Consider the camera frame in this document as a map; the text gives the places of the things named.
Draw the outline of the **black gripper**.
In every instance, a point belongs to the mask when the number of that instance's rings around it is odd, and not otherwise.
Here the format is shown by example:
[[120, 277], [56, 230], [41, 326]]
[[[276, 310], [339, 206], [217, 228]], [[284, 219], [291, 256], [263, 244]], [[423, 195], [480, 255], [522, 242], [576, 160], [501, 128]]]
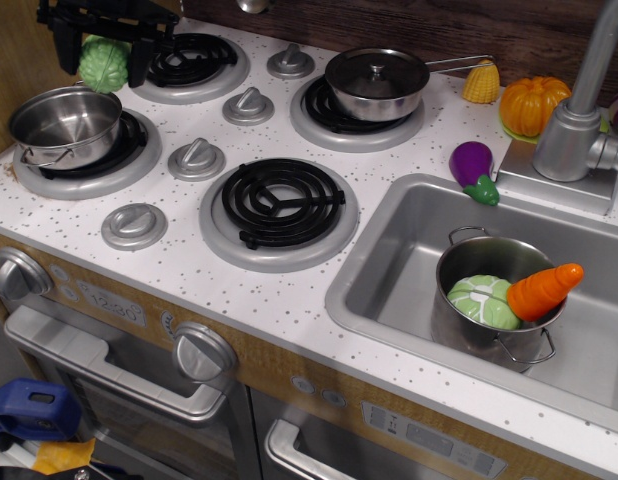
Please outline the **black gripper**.
[[180, 17], [154, 1], [40, 1], [37, 20], [53, 33], [60, 68], [78, 72], [84, 35], [132, 43], [128, 85], [141, 86], [154, 58], [154, 41], [170, 40]]

